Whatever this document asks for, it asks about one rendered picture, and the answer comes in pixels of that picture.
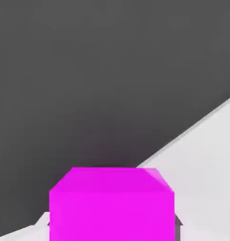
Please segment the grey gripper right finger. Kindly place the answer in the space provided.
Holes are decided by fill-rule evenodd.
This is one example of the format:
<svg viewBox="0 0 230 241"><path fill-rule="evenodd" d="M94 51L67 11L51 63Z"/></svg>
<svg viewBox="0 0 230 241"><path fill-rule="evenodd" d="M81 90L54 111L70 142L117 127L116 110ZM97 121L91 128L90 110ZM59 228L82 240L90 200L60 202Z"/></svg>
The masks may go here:
<svg viewBox="0 0 230 241"><path fill-rule="evenodd" d="M179 217L175 215L175 241L181 241L181 227L183 223L180 221Z"/></svg>

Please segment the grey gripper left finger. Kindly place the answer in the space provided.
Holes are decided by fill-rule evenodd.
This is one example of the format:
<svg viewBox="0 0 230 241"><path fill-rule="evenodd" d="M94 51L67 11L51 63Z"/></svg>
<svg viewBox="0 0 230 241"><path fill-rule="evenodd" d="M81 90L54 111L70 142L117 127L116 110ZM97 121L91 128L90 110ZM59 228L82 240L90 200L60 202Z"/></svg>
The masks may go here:
<svg viewBox="0 0 230 241"><path fill-rule="evenodd" d="M49 218L50 218L50 212L46 211L41 215L41 217L34 225L30 225L22 229L13 231L11 233L5 234L0 237L0 241L14 241L26 235L33 234L34 232L49 226Z"/></svg>

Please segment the small magenta cube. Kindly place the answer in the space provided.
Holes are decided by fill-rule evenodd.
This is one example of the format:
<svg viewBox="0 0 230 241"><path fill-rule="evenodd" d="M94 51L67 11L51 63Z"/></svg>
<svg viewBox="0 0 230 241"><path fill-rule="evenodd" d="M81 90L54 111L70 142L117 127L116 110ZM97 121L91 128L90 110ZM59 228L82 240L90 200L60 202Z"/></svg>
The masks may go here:
<svg viewBox="0 0 230 241"><path fill-rule="evenodd" d="M174 191L155 168L72 168L49 212L49 241L175 241Z"/></svg>

